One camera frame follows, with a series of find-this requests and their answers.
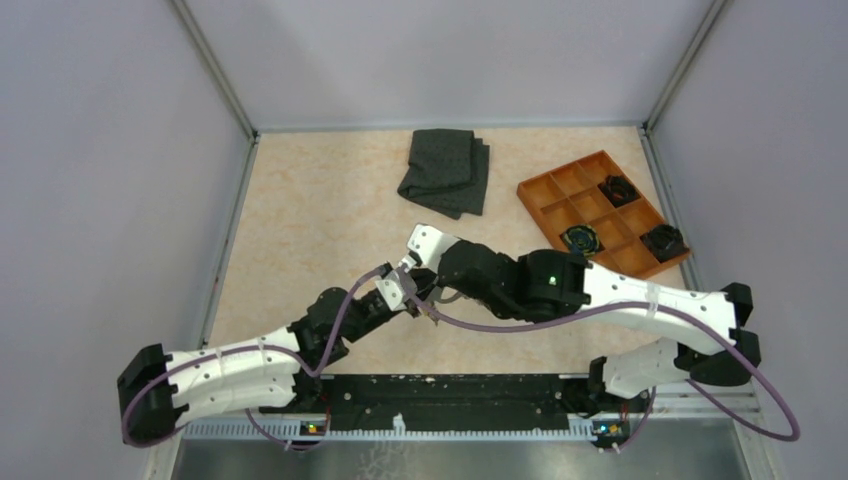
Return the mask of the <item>metal key holder plate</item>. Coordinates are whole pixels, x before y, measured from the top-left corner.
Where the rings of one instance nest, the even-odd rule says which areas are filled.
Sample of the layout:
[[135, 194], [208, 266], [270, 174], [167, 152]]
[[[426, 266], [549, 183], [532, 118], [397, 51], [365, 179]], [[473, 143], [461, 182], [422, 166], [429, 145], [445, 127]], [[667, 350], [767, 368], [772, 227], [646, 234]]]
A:
[[[444, 289], [430, 282], [423, 286], [419, 286], [417, 282], [414, 283], [416, 288], [416, 294], [420, 300], [426, 303], [431, 309], [437, 310], [439, 305], [447, 305], [453, 302], [456, 302], [460, 299], [464, 299], [465, 295], [456, 290], [449, 290], [447, 294], [444, 293]], [[439, 325], [439, 320], [429, 313], [424, 312], [418, 307], [415, 307], [410, 313], [412, 318], [424, 319], [432, 322], [435, 326]]]

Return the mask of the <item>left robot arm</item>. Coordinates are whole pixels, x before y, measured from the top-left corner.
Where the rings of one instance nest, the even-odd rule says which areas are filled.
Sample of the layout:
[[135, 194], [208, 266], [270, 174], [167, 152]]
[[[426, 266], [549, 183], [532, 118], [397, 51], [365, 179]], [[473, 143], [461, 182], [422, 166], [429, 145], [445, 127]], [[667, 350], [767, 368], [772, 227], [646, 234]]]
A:
[[150, 447], [194, 420], [259, 407], [308, 413], [320, 401], [320, 374], [407, 302], [386, 281], [361, 298], [330, 288], [300, 320], [253, 339], [174, 352], [148, 345], [117, 379], [122, 440]]

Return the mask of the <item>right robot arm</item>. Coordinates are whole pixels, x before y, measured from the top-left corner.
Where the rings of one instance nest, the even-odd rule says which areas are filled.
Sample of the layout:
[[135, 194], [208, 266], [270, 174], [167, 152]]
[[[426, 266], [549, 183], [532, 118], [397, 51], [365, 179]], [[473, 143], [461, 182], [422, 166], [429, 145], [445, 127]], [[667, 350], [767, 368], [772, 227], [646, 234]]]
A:
[[513, 259], [466, 240], [438, 248], [422, 263], [438, 286], [478, 301], [499, 319], [530, 325], [568, 317], [655, 335], [650, 344], [591, 362], [586, 397], [600, 412], [667, 383], [739, 386], [762, 361], [758, 336], [744, 328], [753, 309], [744, 284], [686, 291], [557, 250]]

